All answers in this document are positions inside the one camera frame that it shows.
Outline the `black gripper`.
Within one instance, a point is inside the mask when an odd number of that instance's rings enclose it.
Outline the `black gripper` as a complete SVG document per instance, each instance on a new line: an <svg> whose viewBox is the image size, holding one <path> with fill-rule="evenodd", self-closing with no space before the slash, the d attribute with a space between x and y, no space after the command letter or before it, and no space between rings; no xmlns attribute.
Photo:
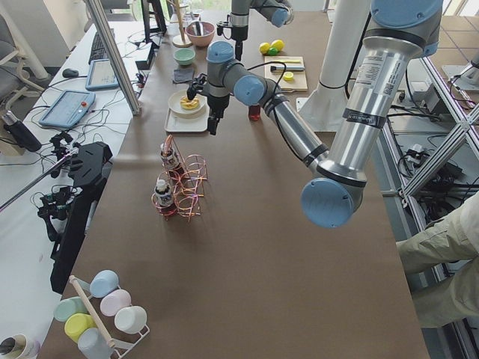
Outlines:
<svg viewBox="0 0 479 359"><path fill-rule="evenodd" d="M209 95L207 97L207 104L210 108L210 113L207 121L207 131L211 135L215 135L220 120L224 117L224 112L229 106L229 96L225 95L217 97Z"/></svg>
<svg viewBox="0 0 479 359"><path fill-rule="evenodd" d="M229 28L231 30L231 39L235 41L245 41L248 38L248 26L239 26L233 23L232 20L221 21L216 24L217 35L222 36L224 30Z"/></svg>

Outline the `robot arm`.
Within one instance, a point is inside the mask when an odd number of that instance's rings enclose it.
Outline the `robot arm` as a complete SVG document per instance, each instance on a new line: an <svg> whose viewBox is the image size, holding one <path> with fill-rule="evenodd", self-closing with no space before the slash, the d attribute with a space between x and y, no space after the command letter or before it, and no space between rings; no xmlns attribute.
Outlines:
<svg viewBox="0 0 479 359"><path fill-rule="evenodd" d="M276 27L291 23L294 11L289 1L233 0L227 19L216 25L217 35L222 36L225 28L231 30L231 39L244 41L248 38L249 13L256 10Z"/></svg>
<svg viewBox="0 0 479 359"><path fill-rule="evenodd" d="M255 75L235 57L232 45L211 43L203 95L210 108L208 131L234 96L259 105L314 178L302 190L302 210L321 227L339 227L358 209L367 183L364 168L385 124L408 63L432 55L439 40L440 1L374 1L363 44L366 55L333 144L325 145L271 79Z"/></svg>

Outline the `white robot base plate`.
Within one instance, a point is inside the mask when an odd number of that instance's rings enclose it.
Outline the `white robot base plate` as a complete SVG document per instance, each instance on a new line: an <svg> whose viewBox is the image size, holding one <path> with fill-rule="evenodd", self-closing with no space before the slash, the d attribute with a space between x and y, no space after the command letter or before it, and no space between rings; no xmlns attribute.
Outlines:
<svg viewBox="0 0 479 359"><path fill-rule="evenodd" d="M301 118L315 132L337 132L344 119L342 117L347 101L340 99L299 98Z"/></svg>

